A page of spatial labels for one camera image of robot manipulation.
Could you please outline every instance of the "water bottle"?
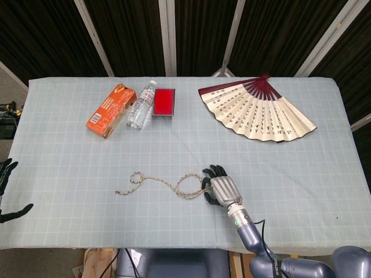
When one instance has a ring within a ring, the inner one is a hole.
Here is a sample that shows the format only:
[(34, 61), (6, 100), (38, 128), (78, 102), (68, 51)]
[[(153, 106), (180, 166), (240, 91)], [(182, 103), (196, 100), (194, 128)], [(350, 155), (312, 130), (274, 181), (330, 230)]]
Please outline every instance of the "water bottle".
[(129, 111), (127, 120), (129, 126), (136, 129), (143, 127), (155, 97), (156, 85), (157, 82), (151, 80), (150, 83), (141, 91), (139, 98), (135, 101)]

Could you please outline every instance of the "floor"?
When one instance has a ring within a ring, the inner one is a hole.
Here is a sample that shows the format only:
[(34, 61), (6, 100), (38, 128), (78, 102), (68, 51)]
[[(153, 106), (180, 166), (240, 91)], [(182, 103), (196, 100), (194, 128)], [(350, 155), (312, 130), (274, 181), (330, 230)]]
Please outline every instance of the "floor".
[[(17, 109), (25, 102), (27, 92), (0, 69), (0, 103), (15, 101)], [(12, 140), (0, 141), (0, 161), (8, 158)], [(83, 250), (64, 248), (0, 250), (0, 277), (66, 278), (74, 277), (72, 268), (81, 264)], [(312, 257), (332, 266), (330, 256)]]

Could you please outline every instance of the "table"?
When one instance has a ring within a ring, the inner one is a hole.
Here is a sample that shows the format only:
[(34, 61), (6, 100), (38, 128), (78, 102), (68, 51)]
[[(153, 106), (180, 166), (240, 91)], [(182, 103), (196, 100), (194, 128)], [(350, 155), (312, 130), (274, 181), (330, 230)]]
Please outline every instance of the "table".
[[(154, 78), (176, 88), (173, 118), (149, 118), (143, 130), (119, 124), (107, 140), (86, 121), (117, 83), (137, 93), (152, 78), (44, 78), (30, 81), (10, 152), (19, 161), (3, 213), (28, 203), (24, 217), (0, 225), (0, 247), (166, 247), (244, 251), (221, 207), (185, 200), (145, 181), (129, 196), (131, 172), (172, 184), (220, 164), (251, 217), (267, 220), (278, 253), (330, 254), (342, 245), (371, 250), (371, 197), (339, 89), (326, 78), (269, 82), (318, 129), (292, 142), (248, 140), (226, 129), (198, 88), (241, 78)], [(190, 178), (182, 189), (197, 189)]]

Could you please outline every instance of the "orange box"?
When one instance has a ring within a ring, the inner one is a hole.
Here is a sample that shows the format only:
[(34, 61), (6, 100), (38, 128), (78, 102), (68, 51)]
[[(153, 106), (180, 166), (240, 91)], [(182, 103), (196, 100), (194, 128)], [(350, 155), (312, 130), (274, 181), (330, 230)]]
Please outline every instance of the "orange box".
[(90, 117), (86, 126), (107, 139), (133, 105), (135, 91), (123, 84), (117, 84), (110, 95)]

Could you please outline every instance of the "black curtain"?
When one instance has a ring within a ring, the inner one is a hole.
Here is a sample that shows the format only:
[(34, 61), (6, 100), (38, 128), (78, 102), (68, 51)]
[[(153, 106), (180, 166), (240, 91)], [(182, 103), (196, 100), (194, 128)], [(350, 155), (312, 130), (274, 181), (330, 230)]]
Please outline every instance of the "black curtain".
[(178, 76), (211, 76), (223, 62), (237, 0), (176, 0)]
[(371, 123), (353, 132), (353, 138), (371, 192)]
[(158, 0), (85, 0), (115, 76), (165, 76)]
[(311, 76), (333, 78), (351, 124), (371, 113), (371, 2), (346, 29)]
[(73, 0), (0, 1), (0, 60), (22, 82), (107, 76)]
[(228, 68), (293, 76), (346, 0), (246, 0)]

